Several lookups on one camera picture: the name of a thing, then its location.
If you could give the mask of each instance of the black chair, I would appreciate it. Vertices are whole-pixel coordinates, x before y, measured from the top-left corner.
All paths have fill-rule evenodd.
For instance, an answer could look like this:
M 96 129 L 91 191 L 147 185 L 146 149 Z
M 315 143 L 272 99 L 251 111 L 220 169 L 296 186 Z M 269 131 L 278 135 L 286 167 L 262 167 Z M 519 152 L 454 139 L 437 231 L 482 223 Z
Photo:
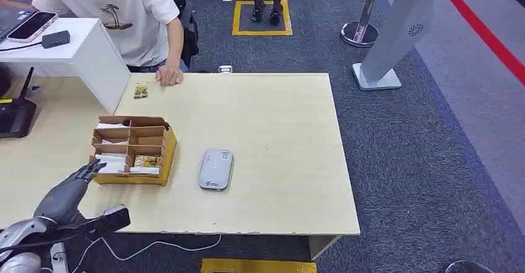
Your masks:
M 199 53 L 197 43 L 199 41 L 199 28 L 195 17 L 193 16 L 193 5 L 187 0 L 173 0 L 179 7 L 179 19 L 184 28 L 184 47 L 182 49 L 181 59 L 189 67 L 191 57 Z

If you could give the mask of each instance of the black power bank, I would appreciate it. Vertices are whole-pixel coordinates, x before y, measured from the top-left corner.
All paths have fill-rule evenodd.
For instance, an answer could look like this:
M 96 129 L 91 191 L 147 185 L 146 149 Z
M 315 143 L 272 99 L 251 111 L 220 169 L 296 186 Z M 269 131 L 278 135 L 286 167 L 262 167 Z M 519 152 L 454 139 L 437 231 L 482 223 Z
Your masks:
M 63 30 L 58 33 L 50 33 L 49 35 L 42 36 L 42 47 L 51 48 L 59 45 L 64 45 L 69 43 L 69 32 Z

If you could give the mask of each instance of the palm tree print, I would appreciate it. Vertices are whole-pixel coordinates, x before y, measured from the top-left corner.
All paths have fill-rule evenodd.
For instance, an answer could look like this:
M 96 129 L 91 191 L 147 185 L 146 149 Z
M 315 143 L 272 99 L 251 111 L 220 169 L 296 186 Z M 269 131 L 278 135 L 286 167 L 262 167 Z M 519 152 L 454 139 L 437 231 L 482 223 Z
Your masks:
M 133 24 L 120 24 L 117 12 L 119 7 L 114 4 L 106 4 L 106 6 L 104 8 L 100 8 L 100 10 L 112 16 L 114 24 L 104 23 L 104 26 L 110 30 L 125 30 L 133 26 Z

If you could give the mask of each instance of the snack package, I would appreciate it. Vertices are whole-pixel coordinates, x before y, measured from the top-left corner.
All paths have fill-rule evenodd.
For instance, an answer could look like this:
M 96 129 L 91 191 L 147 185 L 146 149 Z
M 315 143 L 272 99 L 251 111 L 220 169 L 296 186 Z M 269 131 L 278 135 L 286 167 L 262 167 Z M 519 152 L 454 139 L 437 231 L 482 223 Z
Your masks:
M 139 82 L 135 84 L 135 94 L 133 95 L 133 98 L 147 98 L 148 85 L 148 82 Z
M 160 157 L 152 155 L 137 155 L 135 156 L 135 167 L 160 167 Z

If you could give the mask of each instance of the floor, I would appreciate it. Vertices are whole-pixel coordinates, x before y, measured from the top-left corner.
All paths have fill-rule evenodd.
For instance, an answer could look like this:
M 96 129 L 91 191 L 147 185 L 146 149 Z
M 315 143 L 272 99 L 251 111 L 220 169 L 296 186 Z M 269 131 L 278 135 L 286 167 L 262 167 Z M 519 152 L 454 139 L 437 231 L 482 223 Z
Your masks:
M 372 24 L 383 25 L 391 1 L 376 1 Z M 466 1 L 525 58 L 522 7 Z M 396 66 L 403 88 L 380 92 L 358 89 L 350 67 L 367 51 L 337 36 L 364 0 L 289 0 L 293 36 L 257 38 L 231 36 L 232 3 L 192 2 L 201 32 L 193 70 L 231 64 L 240 72 L 330 73 L 362 234 L 328 250 L 320 272 L 442 272 L 459 259 L 495 272 L 525 270 L 525 90 L 447 0 L 436 0 L 433 31 Z M 115 234 L 110 243 L 124 256 L 158 239 L 190 247 L 215 241 Z M 86 246 L 68 244 L 70 267 Z M 203 257 L 307 261 L 308 245 L 300 236 L 225 236 L 200 253 L 155 246 L 118 262 L 98 243 L 81 269 L 197 273 Z

